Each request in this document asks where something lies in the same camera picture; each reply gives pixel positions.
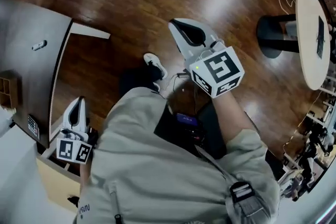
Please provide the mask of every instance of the gray desk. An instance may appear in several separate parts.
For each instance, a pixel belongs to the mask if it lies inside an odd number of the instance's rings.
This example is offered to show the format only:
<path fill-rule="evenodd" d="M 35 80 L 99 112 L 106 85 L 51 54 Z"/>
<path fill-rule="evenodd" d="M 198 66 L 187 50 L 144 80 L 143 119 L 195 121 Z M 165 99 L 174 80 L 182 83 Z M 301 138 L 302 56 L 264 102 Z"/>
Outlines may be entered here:
<path fill-rule="evenodd" d="M 51 10 L 0 0 L 0 72 L 12 70 L 19 78 L 19 106 L 13 119 L 44 147 L 49 147 L 53 138 L 51 108 L 58 69 L 70 33 L 110 37 L 108 33 L 73 23 L 71 18 Z M 48 42 L 46 47 L 38 51 L 31 49 L 43 40 Z M 29 131 L 28 114 L 38 122 L 40 138 Z"/>

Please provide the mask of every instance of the strap buckle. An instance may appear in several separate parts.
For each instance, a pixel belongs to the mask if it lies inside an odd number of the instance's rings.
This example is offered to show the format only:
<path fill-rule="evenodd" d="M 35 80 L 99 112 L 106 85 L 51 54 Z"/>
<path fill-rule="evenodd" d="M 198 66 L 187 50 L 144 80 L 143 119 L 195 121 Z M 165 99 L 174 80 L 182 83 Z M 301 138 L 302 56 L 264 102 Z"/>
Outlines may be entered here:
<path fill-rule="evenodd" d="M 247 182 L 236 182 L 230 188 L 232 200 L 234 203 L 245 200 L 255 195 L 251 185 Z"/>

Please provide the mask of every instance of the light gray jacket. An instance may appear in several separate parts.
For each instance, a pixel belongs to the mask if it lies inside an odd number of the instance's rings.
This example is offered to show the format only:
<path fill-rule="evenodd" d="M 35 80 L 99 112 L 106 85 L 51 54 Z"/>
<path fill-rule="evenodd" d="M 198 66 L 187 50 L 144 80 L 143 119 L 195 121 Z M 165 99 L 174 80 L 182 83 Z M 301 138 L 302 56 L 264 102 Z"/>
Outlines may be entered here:
<path fill-rule="evenodd" d="M 77 223 L 116 223 L 118 214 L 124 224 L 272 223 L 279 186 L 259 135 L 243 130 L 227 143 L 222 159 L 199 148 L 200 159 L 154 134 L 165 106 L 159 94 L 136 88 L 112 108 L 81 193 Z M 232 202 L 229 188 L 237 179 L 256 193 L 247 206 Z M 246 217 L 251 208 L 257 213 Z"/>

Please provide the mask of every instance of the black table base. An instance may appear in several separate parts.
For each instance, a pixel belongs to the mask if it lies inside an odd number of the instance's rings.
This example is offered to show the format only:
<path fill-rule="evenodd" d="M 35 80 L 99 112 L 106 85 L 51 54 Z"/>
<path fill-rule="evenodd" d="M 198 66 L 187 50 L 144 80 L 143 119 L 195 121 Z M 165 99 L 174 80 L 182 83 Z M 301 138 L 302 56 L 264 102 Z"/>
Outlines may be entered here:
<path fill-rule="evenodd" d="M 280 22 L 296 20 L 295 14 L 280 16 L 263 16 L 257 24 L 257 39 L 260 50 L 268 58 L 277 58 L 285 51 L 299 52 L 296 40 L 285 40 Z"/>

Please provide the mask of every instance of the black pants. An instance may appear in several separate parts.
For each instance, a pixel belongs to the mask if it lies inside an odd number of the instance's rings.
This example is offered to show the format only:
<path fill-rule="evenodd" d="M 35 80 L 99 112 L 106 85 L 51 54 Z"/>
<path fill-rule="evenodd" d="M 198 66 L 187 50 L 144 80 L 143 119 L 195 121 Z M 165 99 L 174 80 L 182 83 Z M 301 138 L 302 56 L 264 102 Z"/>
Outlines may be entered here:
<path fill-rule="evenodd" d="M 159 94 L 153 82 L 161 78 L 160 69 L 153 65 L 126 70 L 119 82 L 120 95 L 124 96 L 128 91 L 137 87 L 149 88 Z M 177 119 L 169 111 L 168 106 L 164 109 L 160 121 L 154 130 L 154 134 L 197 157 L 200 156 L 192 138 L 180 130 Z"/>
<path fill-rule="evenodd" d="M 157 92 L 158 89 L 153 82 L 160 79 L 162 79 L 161 71 L 153 65 L 128 69 L 120 78 L 120 96 L 124 96 L 128 91 L 137 87 L 145 87 Z"/>
<path fill-rule="evenodd" d="M 309 166 L 308 158 L 315 158 L 316 156 L 316 147 L 314 143 L 311 142 L 309 146 L 310 146 L 310 149 L 303 154 L 302 158 L 299 161 L 299 165 L 304 169 L 302 172 L 304 183 L 307 183 L 310 181 L 311 172 L 312 172 Z"/>

